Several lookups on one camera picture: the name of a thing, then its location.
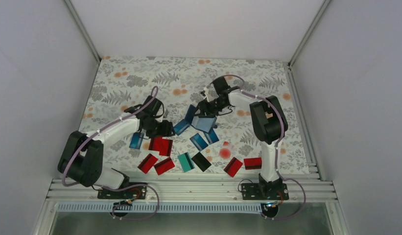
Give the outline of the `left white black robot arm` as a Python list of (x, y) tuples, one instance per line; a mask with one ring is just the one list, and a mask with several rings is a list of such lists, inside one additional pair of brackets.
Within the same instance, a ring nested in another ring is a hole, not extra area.
[(165, 113), (163, 103), (149, 95), (143, 104), (126, 108), (117, 119), (98, 130), (72, 132), (57, 166), (63, 175), (63, 185), (71, 186), (66, 182), (71, 178), (75, 185), (100, 186), (109, 189), (116, 198), (125, 197), (129, 193), (129, 179), (124, 173), (103, 166), (104, 152), (134, 133), (143, 133), (148, 138), (174, 136), (173, 124), (164, 119)]

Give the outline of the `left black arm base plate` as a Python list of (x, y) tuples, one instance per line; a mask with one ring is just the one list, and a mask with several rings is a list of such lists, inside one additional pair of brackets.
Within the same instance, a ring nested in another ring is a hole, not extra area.
[(113, 199), (113, 200), (128, 200), (128, 199), (145, 199), (146, 191), (147, 191), (147, 183), (136, 183), (130, 182), (130, 185), (138, 185), (132, 188), (122, 190), (122, 191), (113, 191), (108, 189), (99, 189), (97, 198), (98, 199)]

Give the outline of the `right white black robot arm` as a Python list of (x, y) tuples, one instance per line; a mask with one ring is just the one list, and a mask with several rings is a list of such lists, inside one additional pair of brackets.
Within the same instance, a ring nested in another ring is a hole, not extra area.
[(283, 182), (278, 169), (278, 147), (288, 130), (278, 98), (248, 93), (243, 86), (231, 87), (226, 76), (214, 79), (204, 87), (201, 95), (203, 100), (197, 104), (191, 121), (192, 126), (200, 131), (210, 132), (225, 108), (250, 111), (253, 131), (262, 147), (258, 192), (263, 199), (271, 199)]

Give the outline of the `red card black stripe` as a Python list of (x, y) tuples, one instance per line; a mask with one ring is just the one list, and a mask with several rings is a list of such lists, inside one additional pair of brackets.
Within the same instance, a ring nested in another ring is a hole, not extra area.
[(174, 167), (175, 164), (171, 158), (166, 158), (154, 165), (155, 171), (158, 175), (162, 175), (165, 172), (173, 169)]

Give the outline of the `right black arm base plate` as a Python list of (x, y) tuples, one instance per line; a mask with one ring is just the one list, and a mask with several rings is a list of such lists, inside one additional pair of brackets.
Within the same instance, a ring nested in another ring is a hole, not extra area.
[(243, 200), (288, 200), (289, 193), (286, 184), (282, 184), (278, 188), (271, 190), (261, 190), (257, 183), (242, 183), (240, 186), (241, 196)]

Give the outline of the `dark blue card holder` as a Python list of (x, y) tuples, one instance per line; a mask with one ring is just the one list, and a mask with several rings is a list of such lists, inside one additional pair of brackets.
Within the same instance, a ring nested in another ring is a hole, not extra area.
[(186, 121), (194, 129), (205, 133), (210, 133), (214, 128), (217, 127), (216, 120), (217, 117), (215, 116), (201, 115), (199, 110), (193, 105), (189, 105), (184, 118), (184, 121)]

